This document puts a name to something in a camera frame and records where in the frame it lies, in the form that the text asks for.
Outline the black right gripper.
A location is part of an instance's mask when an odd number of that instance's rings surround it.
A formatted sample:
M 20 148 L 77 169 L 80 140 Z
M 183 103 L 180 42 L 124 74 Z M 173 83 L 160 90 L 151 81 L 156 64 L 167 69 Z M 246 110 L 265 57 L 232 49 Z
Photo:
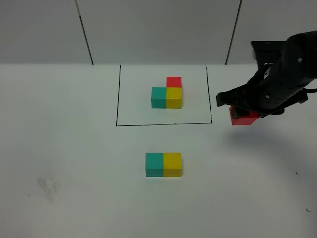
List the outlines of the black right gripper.
M 233 107 L 233 118 L 263 118 L 269 114 L 282 114 L 286 107 L 303 103 L 307 94 L 316 89 L 305 87 L 317 78 L 317 67 L 302 63 L 284 66 L 277 62 L 266 65 L 242 85 L 216 96 L 217 106 Z

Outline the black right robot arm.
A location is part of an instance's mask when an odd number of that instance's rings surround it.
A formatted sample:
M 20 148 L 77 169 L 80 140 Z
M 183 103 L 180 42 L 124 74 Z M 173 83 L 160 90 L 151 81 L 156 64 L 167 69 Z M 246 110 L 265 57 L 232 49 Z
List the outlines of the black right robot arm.
M 260 117 L 280 115 L 303 103 L 316 89 L 306 86 L 317 77 L 317 33 L 299 33 L 285 41 L 251 42 L 258 70 L 244 85 L 218 93 L 217 105 L 235 108 L 239 118 L 247 112 Z

